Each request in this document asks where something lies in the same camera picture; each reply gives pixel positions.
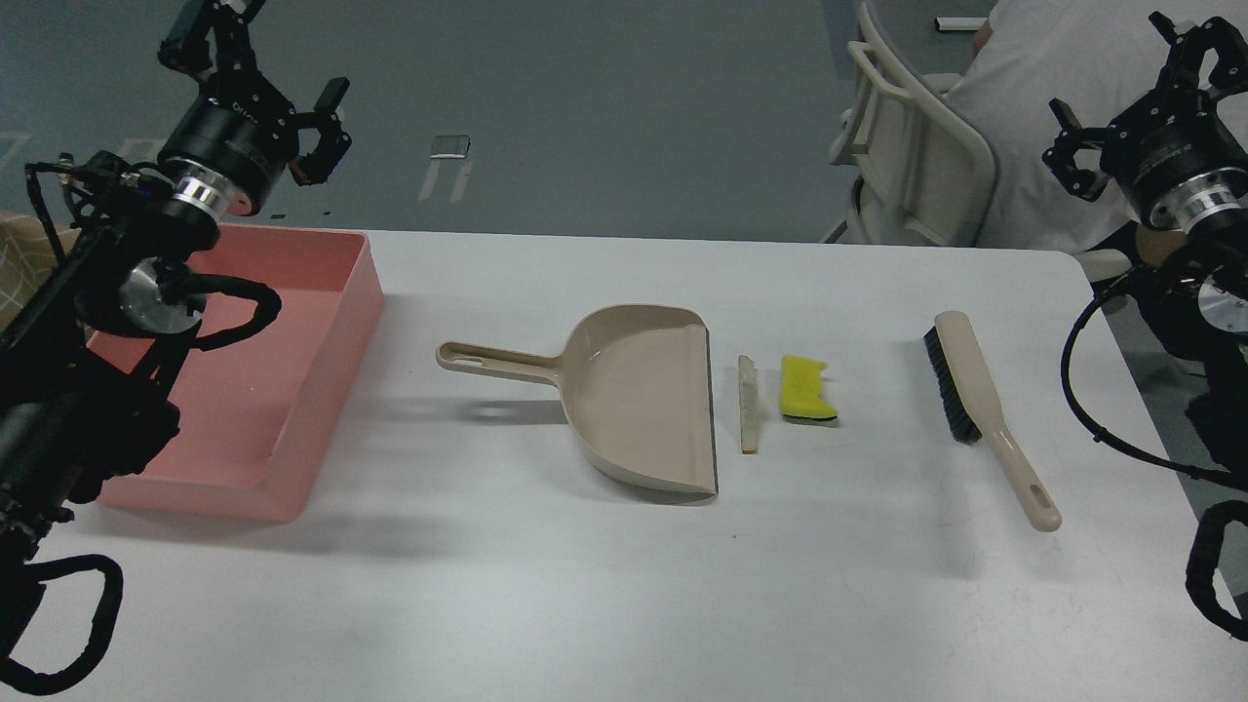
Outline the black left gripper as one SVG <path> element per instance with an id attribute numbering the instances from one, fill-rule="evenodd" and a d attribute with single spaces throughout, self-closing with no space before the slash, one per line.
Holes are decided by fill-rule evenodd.
<path id="1" fill-rule="evenodd" d="M 158 62 L 191 77 L 201 92 L 158 151 L 158 167 L 173 176 L 196 166 L 227 179 L 236 192 L 228 214 L 236 216 L 260 214 L 287 165 L 298 186 L 324 184 L 352 146 L 338 114 L 348 77 L 329 79 L 305 112 L 262 77 L 250 25 L 263 6 L 183 2 L 158 45 Z M 307 130 L 317 142 L 297 155 L 295 132 Z"/>

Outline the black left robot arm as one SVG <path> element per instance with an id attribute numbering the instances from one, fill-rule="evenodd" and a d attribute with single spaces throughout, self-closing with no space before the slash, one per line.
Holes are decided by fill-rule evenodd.
<path id="1" fill-rule="evenodd" d="M 203 274 L 193 254 L 218 244 L 227 215 L 255 216 L 290 174 L 321 185 L 352 139 L 334 77 L 307 111 L 268 81 L 250 37 L 260 1 L 187 1 L 158 61 L 198 92 L 151 162 L 100 151 L 27 162 L 25 184 L 55 264 L 2 329 L 2 685 L 54 696 L 85 680 L 111 645 L 122 602 L 120 565 L 104 555 L 37 563 L 54 525 L 137 475 L 178 433 L 171 393 L 193 351 L 223 349 L 277 319 L 276 290 Z M 82 652 L 51 675 L 14 658 L 50 582 L 102 578 Z"/>

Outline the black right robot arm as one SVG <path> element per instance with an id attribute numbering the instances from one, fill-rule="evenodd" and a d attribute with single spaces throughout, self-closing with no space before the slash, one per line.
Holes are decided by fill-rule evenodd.
<path id="1" fill-rule="evenodd" d="M 1181 234 L 1157 265 L 1111 280 L 1065 341 L 1061 385 L 1070 408 L 1097 443 L 1144 463 L 1222 488 L 1246 490 L 1246 150 L 1223 124 L 1222 99 L 1246 92 L 1246 39 L 1226 17 L 1178 27 L 1162 12 L 1151 26 L 1167 46 L 1157 82 L 1106 126 L 1082 126 L 1052 99 L 1060 130 L 1043 164 L 1067 192 L 1092 204 L 1114 184 L 1146 227 Z M 1186 418 L 1214 461 L 1203 468 L 1127 443 L 1073 393 L 1070 365 L 1092 314 L 1133 296 L 1159 344 L 1198 363 L 1204 388 Z"/>

